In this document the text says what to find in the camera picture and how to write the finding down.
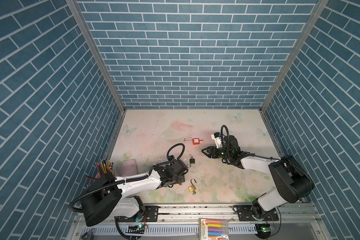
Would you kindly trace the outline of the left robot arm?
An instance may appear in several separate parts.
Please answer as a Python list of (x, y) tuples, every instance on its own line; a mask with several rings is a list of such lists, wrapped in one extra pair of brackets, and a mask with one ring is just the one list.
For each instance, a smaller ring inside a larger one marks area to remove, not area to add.
[(103, 222), (108, 217), (116, 220), (127, 218), (139, 222), (147, 217), (147, 208), (140, 192), (172, 188), (185, 182), (185, 174), (189, 171), (181, 157), (185, 145), (175, 144), (170, 149), (182, 147), (178, 157), (167, 153), (167, 161), (154, 164), (148, 172), (130, 177), (114, 177), (103, 174), (80, 196), (69, 203), (68, 209), (84, 215), (88, 227)]

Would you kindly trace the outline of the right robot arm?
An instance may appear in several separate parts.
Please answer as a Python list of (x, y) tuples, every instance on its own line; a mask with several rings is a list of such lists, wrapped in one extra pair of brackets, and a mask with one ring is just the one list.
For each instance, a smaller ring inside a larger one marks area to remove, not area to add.
[(271, 176), (275, 187), (252, 201), (251, 211), (256, 220), (264, 219), (286, 203), (296, 203), (315, 188), (312, 178), (291, 155), (277, 159), (242, 151), (237, 139), (230, 135), (225, 125), (211, 137), (215, 145), (202, 149), (208, 158), (221, 159), (226, 165)]

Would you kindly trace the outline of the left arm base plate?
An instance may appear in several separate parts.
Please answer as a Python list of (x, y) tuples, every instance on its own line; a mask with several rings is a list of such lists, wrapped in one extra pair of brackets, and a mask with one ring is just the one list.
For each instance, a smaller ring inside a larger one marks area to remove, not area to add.
[(122, 223), (151, 223), (158, 221), (158, 215), (159, 206), (145, 206), (144, 210), (139, 210), (132, 217), (119, 216), (117, 221)]

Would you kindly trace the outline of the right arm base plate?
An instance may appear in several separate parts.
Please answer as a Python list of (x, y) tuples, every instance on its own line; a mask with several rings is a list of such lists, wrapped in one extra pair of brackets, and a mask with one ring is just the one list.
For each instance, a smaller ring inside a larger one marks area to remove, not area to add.
[(261, 208), (252, 205), (234, 205), (233, 211), (238, 215), (240, 222), (250, 221), (278, 221), (279, 215), (276, 209), (264, 211)]

